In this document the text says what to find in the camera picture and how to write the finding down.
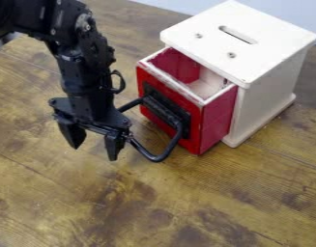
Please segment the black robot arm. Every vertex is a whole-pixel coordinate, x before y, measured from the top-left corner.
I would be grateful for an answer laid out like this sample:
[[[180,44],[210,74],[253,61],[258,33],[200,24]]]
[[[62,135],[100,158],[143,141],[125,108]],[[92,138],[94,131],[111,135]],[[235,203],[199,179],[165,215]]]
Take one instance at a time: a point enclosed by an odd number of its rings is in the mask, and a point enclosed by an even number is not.
[[[0,39],[19,32],[42,41],[61,71],[65,97],[50,100],[69,145],[78,148],[94,131],[105,136],[109,159],[117,160],[131,121],[115,105],[124,87],[113,85],[115,48],[97,30],[80,0],[0,0]]]

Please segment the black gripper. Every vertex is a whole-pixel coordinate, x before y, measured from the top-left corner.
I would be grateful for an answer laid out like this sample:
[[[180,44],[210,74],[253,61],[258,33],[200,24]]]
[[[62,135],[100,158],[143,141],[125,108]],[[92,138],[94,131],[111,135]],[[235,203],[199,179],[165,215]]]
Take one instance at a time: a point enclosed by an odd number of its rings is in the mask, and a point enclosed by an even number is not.
[[[115,96],[123,89],[94,88],[81,94],[56,97],[50,100],[60,131],[73,149],[78,149],[88,138],[86,131],[105,135],[109,159],[119,155],[131,138],[131,121],[117,109]]]

